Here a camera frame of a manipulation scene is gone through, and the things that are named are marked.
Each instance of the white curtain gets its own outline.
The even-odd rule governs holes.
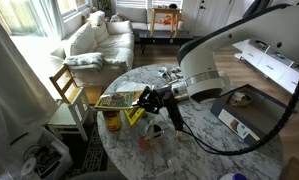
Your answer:
[[[33,0],[32,3],[47,36],[62,40],[65,37],[65,31],[57,1]]]
[[[10,143],[45,125],[57,104],[0,25],[0,158]]]

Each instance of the round marble table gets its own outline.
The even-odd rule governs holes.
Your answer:
[[[173,68],[175,65],[149,65],[131,70],[116,79],[106,92],[114,92],[123,81],[153,84],[163,87],[167,82],[159,76],[158,67]],[[211,112],[212,102],[179,105],[184,121],[200,139],[221,150],[237,150],[247,145]],[[182,170],[170,179],[219,179],[233,172],[242,173],[248,179],[278,179],[282,169],[282,145],[275,137],[260,149],[239,156],[209,154],[196,144],[193,138],[185,135],[177,140],[175,130],[165,108],[160,114],[170,126],[164,134],[164,143],[146,151],[140,151],[134,128],[125,121],[122,114],[122,127],[119,131],[107,130],[102,113],[97,122],[101,141],[111,161],[128,179],[156,179],[168,169],[167,160],[177,158]]]

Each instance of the white chair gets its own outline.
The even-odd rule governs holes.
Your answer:
[[[50,119],[48,127],[60,140],[62,140],[61,134],[81,134],[82,139],[87,141],[88,136],[83,128],[83,123],[88,117],[94,122],[87,95],[84,89],[80,88],[70,104],[63,103],[59,106]]]

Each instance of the rug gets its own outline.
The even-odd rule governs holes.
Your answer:
[[[73,161],[73,166],[61,177],[63,180],[107,169],[108,155],[102,146],[97,123],[84,127],[87,142],[82,140],[80,134],[63,134],[62,142],[68,146]]]

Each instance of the cardboard box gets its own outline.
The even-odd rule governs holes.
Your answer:
[[[232,107],[235,92],[246,93],[252,100],[246,107]],[[221,95],[210,112],[225,123],[247,144],[252,145],[268,134],[281,119],[287,105],[247,84]]]

